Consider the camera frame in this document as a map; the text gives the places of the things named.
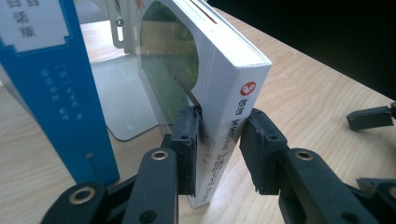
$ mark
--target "wood grain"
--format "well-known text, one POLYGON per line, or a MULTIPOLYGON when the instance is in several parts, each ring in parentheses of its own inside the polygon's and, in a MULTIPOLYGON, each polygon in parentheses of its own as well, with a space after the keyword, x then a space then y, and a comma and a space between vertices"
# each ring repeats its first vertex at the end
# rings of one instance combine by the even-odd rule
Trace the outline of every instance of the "wood grain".
MULTIPOLYGON (((396 128, 354 133, 346 120, 351 111, 389 105, 389 98, 221 11, 220 14, 273 62, 256 107, 268 114, 291 147, 316 151, 352 186, 356 186, 357 177, 396 177, 396 128)), ((112 47, 108 21, 81 27, 92 62, 123 54, 112 47)), ((158 128, 128 142, 111 137, 121 179, 135 175, 143 154, 161 140, 158 128)), ((73 185, 35 121, 0 87, 0 223, 39 223, 56 198, 73 185)), ((260 196, 254 191, 238 149, 211 204, 191 209, 187 198, 179 197, 179 220, 283 223, 277 197, 260 196)))

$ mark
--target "book cover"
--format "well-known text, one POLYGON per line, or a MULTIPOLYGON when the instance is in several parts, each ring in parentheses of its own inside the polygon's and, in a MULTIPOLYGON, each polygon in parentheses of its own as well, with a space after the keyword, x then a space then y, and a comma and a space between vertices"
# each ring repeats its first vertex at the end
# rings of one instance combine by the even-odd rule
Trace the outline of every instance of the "book cover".
POLYGON ((0 1, 0 63, 77 183, 119 179, 73 1, 0 1))
POLYGON ((271 62, 206 2, 135 1, 136 55, 157 119, 202 108, 191 206, 209 203, 269 72, 271 62))

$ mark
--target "red circular logo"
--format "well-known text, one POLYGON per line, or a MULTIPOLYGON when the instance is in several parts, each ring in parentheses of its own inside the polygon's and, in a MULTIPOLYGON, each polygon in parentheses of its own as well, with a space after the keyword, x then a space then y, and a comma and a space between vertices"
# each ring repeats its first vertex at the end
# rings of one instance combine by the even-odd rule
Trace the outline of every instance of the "red circular logo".
POLYGON ((256 89, 256 82, 248 82, 241 89, 241 95, 249 95, 256 89))

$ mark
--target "wooden table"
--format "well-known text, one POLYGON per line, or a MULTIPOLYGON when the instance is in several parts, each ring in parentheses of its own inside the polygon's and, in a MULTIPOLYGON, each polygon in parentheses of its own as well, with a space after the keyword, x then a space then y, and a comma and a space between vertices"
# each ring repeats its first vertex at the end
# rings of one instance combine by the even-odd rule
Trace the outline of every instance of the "wooden table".
MULTIPOLYGON (((316 151, 346 183, 358 177, 396 178, 396 128, 354 133, 346 115, 392 100, 251 26, 220 12, 273 62, 255 107, 265 111, 290 147, 316 151)), ((108 21, 82 25, 92 62, 122 54, 108 21)), ((162 141, 158 128, 129 142, 111 141, 121 179, 135 175, 143 154, 162 141)), ((35 121, 0 87, 0 223, 38 223, 73 186, 35 121)), ((255 192, 236 149, 210 205, 191 209, 179 197, 180 223, 283 223, 276 196, 255 192)))

